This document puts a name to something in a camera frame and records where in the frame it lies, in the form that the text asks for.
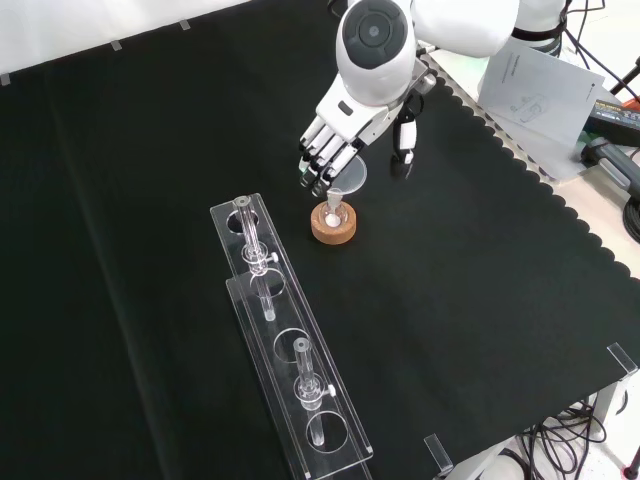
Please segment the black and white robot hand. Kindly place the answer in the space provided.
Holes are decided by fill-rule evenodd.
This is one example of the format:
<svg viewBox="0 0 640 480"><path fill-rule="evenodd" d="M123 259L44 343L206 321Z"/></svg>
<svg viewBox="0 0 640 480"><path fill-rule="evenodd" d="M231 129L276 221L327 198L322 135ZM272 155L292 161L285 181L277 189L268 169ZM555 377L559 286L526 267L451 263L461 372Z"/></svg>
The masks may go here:
<svg viewBox="0 0 640 480"><path fill-rule="evenodd" d="M416 119L435 85L435 71L418 62L398 102L371 107L353 100L337 77L301 136L301 185L317 198L331 191L347 195L358 190L367 176L360 154L389 129L393 131L391 175L408 177L417 145Z"/></svg>

